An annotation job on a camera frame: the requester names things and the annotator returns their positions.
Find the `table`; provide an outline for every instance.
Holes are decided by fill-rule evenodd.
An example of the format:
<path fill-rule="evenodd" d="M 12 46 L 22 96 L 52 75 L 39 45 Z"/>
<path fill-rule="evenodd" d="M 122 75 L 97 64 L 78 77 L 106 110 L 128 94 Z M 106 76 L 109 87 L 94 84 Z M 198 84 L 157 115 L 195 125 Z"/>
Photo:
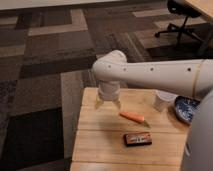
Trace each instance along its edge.
<path fill-rule="evenodd" d="M 95 109 L 96 88 L 86 88 L 79 117 L 71 171 L 178 171 L 188 126 L 169 107 L 158 112 L 152 106 L 154 90 L 121 89 L 121 110 L 138 112 L 151 126 L 146 128 L 122 118 L 112 102 Z M 149 131 L 150 146 L 126 147 L 123 134 Z"/>
<path fill-rule="evenodd" d="M 203 41 L 200 49 L 198 50 L 198 56 L 204 54 L 209 42 L 213 37 L 213 0 L 184 0 L 186 4 L 199 11 L 204 18 L 211 24 L 211 30 Z"/>

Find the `office chair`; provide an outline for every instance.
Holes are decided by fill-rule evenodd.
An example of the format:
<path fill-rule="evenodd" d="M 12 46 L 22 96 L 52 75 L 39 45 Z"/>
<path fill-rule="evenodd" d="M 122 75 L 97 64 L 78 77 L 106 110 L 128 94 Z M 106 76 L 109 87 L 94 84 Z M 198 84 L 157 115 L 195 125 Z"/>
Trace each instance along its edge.
<path fill-rule="evenodd" d="M 175 24 L 170 23 L 167 27 L 167 30 L 165 31 L 159 31 L 155 33 L 155 37 L 158 38 L 160 37 L 161 33 L 178 33 L 177 36 L 177 44 L 176 47 L 179 46 L 180 40 L 182 37 L 182 34 L 186 34 L 192 39 L 195 39 L 199 41 L 200 43 L 202 40 L 194 33 L 193 28 L 186 28 L 186 22 L 189 17 L 191 18 L 196 18 L 199 17 L 201 14 L 194 10 L 193 8 L 187 6 L 182 0 L 168 0 L 167 2 L 167 7 L 170 13 L 178 14 L 178 15 L 185 15 L 185 20 L 182 24 L 182 26 L 177 26 Z"/>

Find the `patterned carpet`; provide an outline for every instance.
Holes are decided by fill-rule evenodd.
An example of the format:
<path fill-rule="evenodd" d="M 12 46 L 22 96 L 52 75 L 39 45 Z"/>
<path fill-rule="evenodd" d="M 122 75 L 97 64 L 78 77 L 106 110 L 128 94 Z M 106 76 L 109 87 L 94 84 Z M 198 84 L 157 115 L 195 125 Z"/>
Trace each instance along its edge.
<path fill-rule="evenodd" d="M 129 62 L 196 59 L 199 43 L 153 35 L 169 22 L 165 0 L 16 11 L 0 17 L 0 170 L 69 170 L 93 62 L 119 49 Z M 202 18 L 188 25 L 205 37 Z M 212 44 L 202 58 L 212 58 Z M 134 87 L 122 84 L 123 87 Z"/>

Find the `toy carrot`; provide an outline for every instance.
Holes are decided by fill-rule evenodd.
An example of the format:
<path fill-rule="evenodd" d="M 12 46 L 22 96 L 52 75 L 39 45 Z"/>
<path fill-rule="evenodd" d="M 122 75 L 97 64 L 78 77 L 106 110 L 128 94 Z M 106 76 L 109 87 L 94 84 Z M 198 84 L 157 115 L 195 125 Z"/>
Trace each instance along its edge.
<path fill-rule="evenodd" d="M 119 113 L 122 117 L 127 118 L 129 120 L 135 121 L 137 123 L 143 123 L 145 126 L 149 127 L 149 124 L 145 121 L 145 118 L 141 114 L 137 113 L 130 113 L 130 112 L 120 112 Z"/>

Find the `table leg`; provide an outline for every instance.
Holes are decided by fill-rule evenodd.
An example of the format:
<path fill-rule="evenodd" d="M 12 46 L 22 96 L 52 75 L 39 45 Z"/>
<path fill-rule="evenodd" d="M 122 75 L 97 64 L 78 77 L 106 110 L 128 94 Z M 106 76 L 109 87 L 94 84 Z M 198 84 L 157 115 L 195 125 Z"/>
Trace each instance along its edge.
<path fill-rule="evenodd" d="M 198 56 L 201 56 L 204 54 L 205 50 L 208 47 L 209 42 L 211 41 L 211 39 L 213 38 L 213 26 L 211 27 L 208 35 L 206 36 L 205 40 L 203 41 L 200 49 L 198 50 Z"/>

